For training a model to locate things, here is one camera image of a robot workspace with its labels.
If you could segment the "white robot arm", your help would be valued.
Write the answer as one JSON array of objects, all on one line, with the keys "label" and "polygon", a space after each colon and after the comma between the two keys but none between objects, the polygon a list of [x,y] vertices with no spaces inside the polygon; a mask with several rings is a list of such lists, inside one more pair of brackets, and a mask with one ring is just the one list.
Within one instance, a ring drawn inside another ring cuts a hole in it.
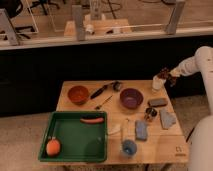
[{"label": "white robot arm", "polygon": [[180,61],[171,73],[176,77],[201,75],[208,113],[195,125],[187,167],[188,171],[213,171],[213,47],[199,47],[192,56]]}]

